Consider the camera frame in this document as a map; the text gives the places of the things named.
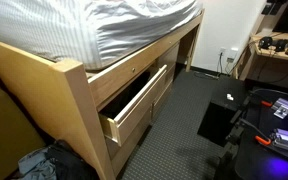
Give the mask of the wooden top drawer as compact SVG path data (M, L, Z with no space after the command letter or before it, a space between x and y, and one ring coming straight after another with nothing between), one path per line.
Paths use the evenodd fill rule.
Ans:
M166 65L149 68L99 112L103 133L108 139L119 146L126 142L150 109L165 73Z

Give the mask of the wooden right drawer unit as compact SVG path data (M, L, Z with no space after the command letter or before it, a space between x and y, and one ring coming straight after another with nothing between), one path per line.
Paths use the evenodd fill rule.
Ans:
M166 73L160 82L158 94L152 104L152 117L155 117L161 109L165 99L170 93L175 73L176 60L179 51L179 44L173 45L156 60L156 67L166 65Z

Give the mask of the wooden lower left drawers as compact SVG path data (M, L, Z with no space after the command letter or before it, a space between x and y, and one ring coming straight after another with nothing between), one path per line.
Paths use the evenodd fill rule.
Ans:
M127 162L134 148L143 136L145 130L150 124L152 112L147 110L139 124L132 131L126 142L122 146L118 146L112 140L107 139L106 145L111 159L111 165L115 176L118 176L123 166Z

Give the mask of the white striped mattress sheet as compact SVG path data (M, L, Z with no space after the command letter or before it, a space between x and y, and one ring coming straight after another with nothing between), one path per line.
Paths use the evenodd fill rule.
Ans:
M201 14L201 0L0 0L0 42L103 69Z

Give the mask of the pile of blue clothes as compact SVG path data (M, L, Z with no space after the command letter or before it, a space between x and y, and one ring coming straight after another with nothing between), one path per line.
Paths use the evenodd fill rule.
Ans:
M64 140L25 155L18 168L20 180L99 180L96 170Z

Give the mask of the wooden desk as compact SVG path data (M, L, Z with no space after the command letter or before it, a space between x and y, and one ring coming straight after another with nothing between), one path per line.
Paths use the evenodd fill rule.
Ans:
M233 70L236 79L288 89L288 55L276 52L275 47L258 47L260 39L265 36L271 36L273 40L288 40L288 33L273 31L278 18L278 15L260 15L257 18L246 49Z

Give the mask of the wooden bed frame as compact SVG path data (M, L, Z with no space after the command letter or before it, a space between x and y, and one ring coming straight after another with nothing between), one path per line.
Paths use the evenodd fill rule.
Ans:
M94 167L101 180L115 180L108 139L99 112L175 44L192 61L203 16L126 56L110 67L87 73L76 60L51 62L0 42L0 78L36 124L55 139L67 141Z

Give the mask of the white wall outlet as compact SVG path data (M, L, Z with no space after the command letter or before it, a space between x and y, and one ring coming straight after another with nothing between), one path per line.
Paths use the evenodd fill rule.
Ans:
M235 47L232 47L230 49L221 47L219 50L219 56L222 57L228 63L233 63L235 61L237 53L238 53L238 49Z

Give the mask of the orange handled clamp far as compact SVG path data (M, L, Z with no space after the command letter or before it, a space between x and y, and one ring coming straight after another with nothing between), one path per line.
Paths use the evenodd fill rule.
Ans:
M254 102L264 105L266 107L271 107L273 105L271 98L258 91L250 91L250 96Z

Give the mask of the orange handled clamp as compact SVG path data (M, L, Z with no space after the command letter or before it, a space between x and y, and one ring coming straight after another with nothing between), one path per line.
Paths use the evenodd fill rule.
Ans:
M260 144L262 144L264 146L268 146L271 144L271 139L268 138L264 133L262 133L255 125L253 125L252 123L250 123L247 120L242 119L242 118L240 118L239 121L242 122L243 124L247 125L248 127L253 128L256 131L255 139Z
M266 107L271 107L273 105L271 98L258 91L250 91L250 96L254 102L264 105Z

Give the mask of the orange handled clamp near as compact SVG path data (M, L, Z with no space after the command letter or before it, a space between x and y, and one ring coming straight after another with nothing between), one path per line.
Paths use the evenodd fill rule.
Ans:
M242 118L240 118L239 121L242 122L243 124L247 125L248 127L253 128L256 131L255 139L260 144L262 144L264 146L268 146L271 144L271 139L268 138L264 133L262 133L255 125L253 125L252 123L250 123L247 120L242 119Z

